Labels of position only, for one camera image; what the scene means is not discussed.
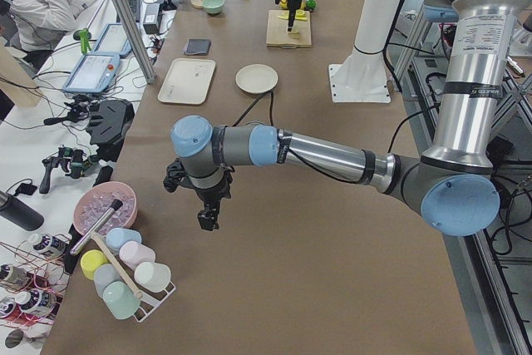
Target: table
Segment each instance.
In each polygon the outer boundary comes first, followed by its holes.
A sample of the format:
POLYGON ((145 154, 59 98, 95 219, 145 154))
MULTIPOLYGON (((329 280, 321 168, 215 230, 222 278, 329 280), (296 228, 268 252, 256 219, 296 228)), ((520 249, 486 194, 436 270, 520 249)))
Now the table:
MULTIPOLYGON (((111 0, 108 0, 96 14, 100 0, 96 1, 91 7, 85 10, 76 20, 78 27, 89 26, 93 38, 97 39, 102 29, 108 22, 116 20, 116 11, 111 0)), ((170 24, 175 12, 166 12, 161 24, 161 32, 166 30, 170 24)), ((150 45, 149 36, 143 35, 146 46, 150 45)), ((80 45, 75 43, 72 34, 69 33, 57 45, 57 51, 49 58, 39 71, 46 75, 41 75, 40 80, 35 80, 36 84, 42 89, 43 95, 52 103, 48 104, 41 100, 36 107, 18 108, 14 107, 6 118, 6 121, 20 127, 40 126, 45 118, 51 117, 51 112, 56 116, 62 111, 63 103, 69 102, 65 95, 56 90, 61 88, 68 75, 54 71, 71 71, 79 59, 80 45)), ((113 96, 125 98, 133 102, 133 107, 138 107, 138 102, 145 88, 145 80, 139 69, 138 62, 131 56, 121 63, 120 69, 116 73, 117 85, 120 87, 114 91, 113 96)), ((93 154, 96 147, 89 144, 90 136, 83 131, 87 121, 81 121, 77 124, 68 124, 71 126, 70 131, 62 125, 43 126, 37 129, 20 131, 6 123, 0 125, 0 176, 2 187, 0 190, 5 191, 9 185, 24 178, 33 179, 33 184, 39 186, 44 175, 44 167, 41 160, 57 152, 57 147, 65 145, 68 147, 82 148, 88 152, 89 149, 93 154)), ((18 246, 23 240, 26 240, 31 233, 48 233, 48 234, 66 234, 72 223, 72 216, 77 201, 92 187, 98 174, 99 165, 91 167, 85 178, 73 180, 66 177, 60 171, 60 168, 52 172, 52 184, 50 192, 46 195, 39 195, 38 192, 33 196, 20 196, 27 205, 33 207, 45 217, 44 225, 36 232, 27 232, 11 224, 4 218, 0 218, 0 227, 2 228, 1 242, 11 246, 18 246)), ((12 263, 13 254, 11 251, 0 246, 0 264, 12 263)), ((6 292, 0 288, 0 298, 6 295, 6 292)), ((31 327, 30 335, 38 335, 43 330, 48 330, 46 326, 31 327)), ((10 328, 0 327, 0 345, 2 348, 3 340, 11 331, 10 328)), ((31 349, 28 345, 21 346, 10 350, 12 355, 29 353, 39 353, 38 350, 31 349)))
MULTIPOLYGON (((178 291, 144 323, 118 321, 76 269, 44 355, 474 353, 441 235, 394 199, 293 165, 238 167, 221 228, 208 233, 195 193, 162 187, 175 121, 197 114, 232 124, 254 99, 234 82, 251 63, 279 74, 277 127, 386 152, 405 116, 401 96, 333 104, 328 89, 328 64, 351 53, 363 0, 317 1, 313 47, 297 50, 265 46, 273 0, 226 0, 216 17, 182 2, 113 177, 137 193, 134 228, 178 291), (213 41, 207 101, 163 105, 158 90, 190 37, 213 41)), ((251 120, 268 120, 266 100, 251 120)), ((395 151, 416 155, 406 130, 395 151)))

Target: white shirt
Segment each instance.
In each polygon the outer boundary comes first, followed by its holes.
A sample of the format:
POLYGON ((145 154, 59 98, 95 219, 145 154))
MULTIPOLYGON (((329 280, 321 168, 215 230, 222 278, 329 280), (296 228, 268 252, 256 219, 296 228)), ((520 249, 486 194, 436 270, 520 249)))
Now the white shirt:
POLYGON ((94 2, 95 0, 13 0, 11 11, 15 14, 22 49, 27 52, 52 50, 65 32, 77 29, 76 17, 94 2))

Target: black thermos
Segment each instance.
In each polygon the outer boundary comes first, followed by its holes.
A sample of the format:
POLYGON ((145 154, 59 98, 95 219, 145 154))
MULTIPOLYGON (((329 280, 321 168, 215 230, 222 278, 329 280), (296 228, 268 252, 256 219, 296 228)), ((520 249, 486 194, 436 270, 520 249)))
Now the black thermos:
POLYGON ((36 230, 42 226, 44 217, 18 198, 0 191, 0 216, 17 224, 24 230, 36 230))

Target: white desk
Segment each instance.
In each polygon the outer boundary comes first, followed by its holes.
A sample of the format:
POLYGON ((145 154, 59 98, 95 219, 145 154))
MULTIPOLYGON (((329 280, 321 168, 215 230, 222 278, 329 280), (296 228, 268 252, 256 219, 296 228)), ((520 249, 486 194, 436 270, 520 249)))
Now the white desk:
MULTIPOLYGON (((146 2, 153 2, 155 0, 145 0, 146 2)), ((91 20, 95 10, 100 4, 96 1, 94 5, 85 10, 77 19, 78 27, 86 27, 91 20)), ((166 12, 163 18, 160 30, 166 31, 173 19, 175 12, 166 12)), ((116 20, 116 11, 112 5, 111 0, 99 10, 96 18, 89 26, 92 33, 92 38, 97 39, 103 27, 108 22, 116 20)), ((145 45, 150 45, 150 38, 143 35, 145 45)), ((68 33, 57 46, 57 49, 66 45, 74 43, 72 34, 68 33)), ((79 45, 72 45, 62 48, 55 52, 50 59, 44 64, 40 73, 50 71, 71 71, 76 65, 81 50, 79 45)), ((50 104, 45 99, 42 99, 34 108, 21 109, 14 107, 7 116, 6 121, 20 127, 30 127, 42 125, 45 118, 58 116, 63 111, 63 103, 70 102, 66 96, 58 90, 52 89, 51 86, 61 88, 68 75, 64 73, 48 73, 41 76, 41 81, 36 80, 44 96, 46 96, 50 104)), ((126 58, 122 61, 120 69, 116 73, 116 85, 120 89, 114 91, 115 95, 120 98, 131 101, 134 105, 135 111, 138 106, 138 101, 142 97, 145 88, 145 80, 136 59, 126 58)), ((44 167, 42 160, 57 152, 60 145, 65 145, 72 148, 81 148, 86 153, 89 149, 92 154, 96 153, 96 147, 89 145, 91 137, 83 131, 87 121, 81 121, 76 124, 67 122, 67 125, 72 126, 71 132, 61 125, 42 126, 36 129, 21 131, 8 124, 0 124, 0 190, 6 190, 15 182, 31 178, 33 184, 39 186, 44 176, 44 167)), ((46 195, 40 195, 38 191, 33 196, 20 195, 18 198, 37 210, 44 216, 45 222, 43 226, 35 232, 27 232, 26 230, 18 228, 15 224, 11 224, 4 218, 0 218, 0 229, 2 230, 1 242, 13 246, 19 245, 26 240, 31 233, 49 233, 49 234, 65 234, 68 232, 71 223, 74 208, 77 201, 85 194, 94 184, 94 180, 98 174, 99 168, 91 167, 87 171, 87 176, 78 180, 65 176, 61 168, 56 168, 52 171, 50 192, 46 195)), ((3 247, 0 247, 0 264, 13 263, 13 254, 3 247)), ((3 298, 7 293, 0 288, 0 298, 3 298)), ((30 336, 38 335, 41 331, 48 330, 48 326, 35 325, 27 331, 30 336)), ((4 347, 4 340, 7 334, 11 331, 10 328, 0 327, 0 353, 4 353, 7 349, 4 347)), ((12 355, 31 355, 39 353, 40 350, 31 348, 29 345, 20 345, 9 350, 12 355)))

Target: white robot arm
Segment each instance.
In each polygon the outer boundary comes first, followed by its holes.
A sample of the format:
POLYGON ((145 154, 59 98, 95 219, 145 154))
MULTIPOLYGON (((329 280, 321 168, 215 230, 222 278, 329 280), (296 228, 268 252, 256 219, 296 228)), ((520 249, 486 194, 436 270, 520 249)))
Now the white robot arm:
POLYGON ((372 185, 444 234, 478 232, 499 210, 485 151, 515 20, 531 3, 426 0, 432 21, 454 18, 458 27, 434 141, 420 159, 375 155, 272 126, 213 127, 200 116, 187 116, 170 134, 179 159, 167 169, 166 189, 194 189, 204 201, 201 227, 217 229, 220 201, 230 197, 231 165, 290 162, 372 185))

